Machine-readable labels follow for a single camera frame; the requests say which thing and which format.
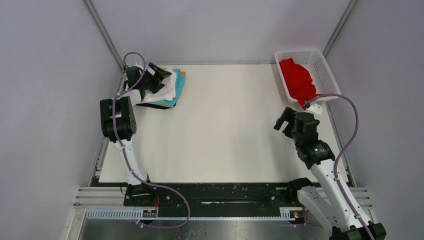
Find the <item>white t shirt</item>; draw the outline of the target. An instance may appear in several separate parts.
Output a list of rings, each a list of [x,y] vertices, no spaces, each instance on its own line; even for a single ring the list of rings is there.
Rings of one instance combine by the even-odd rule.
[[[176,92],[177,73],[172,67],[161,68],[153,63],[142,68],[139,65],[127,67],[125,89],[128,93],[125,97],[130,97],[133,106],[149,104],[159,101],[172,100]]]

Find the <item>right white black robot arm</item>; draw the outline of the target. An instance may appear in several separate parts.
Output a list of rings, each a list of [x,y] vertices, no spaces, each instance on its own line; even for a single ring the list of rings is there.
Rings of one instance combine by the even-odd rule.
[[[318,180],[326,198],[304,177],[289,181],[287,201],[303,205],[329,234],[331,240],[383,240],[387,231],[363,210],[336,167],[330,146],[319,139],[319,120],[309,112],[286,107],[274,129],[292,139],[299,159]]]

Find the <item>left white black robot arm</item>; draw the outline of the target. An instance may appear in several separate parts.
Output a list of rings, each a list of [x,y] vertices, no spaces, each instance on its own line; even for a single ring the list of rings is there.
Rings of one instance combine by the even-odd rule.
[[[165,86],[163,81],[172,77],[174,72],[151,62],[145,67],[127,66],[124,71],[127,87],[115,97],[99,102],[101,132],[115,145],[124,163],[127,176],[125,196],[129,199],[135,196],[142,205],[148,206],[154,202],[154,189],[159,184],[150,181],[147,171],[138,162],[133,139],[137,133],[134,107],[143,102],[147,92],[159,92]]]

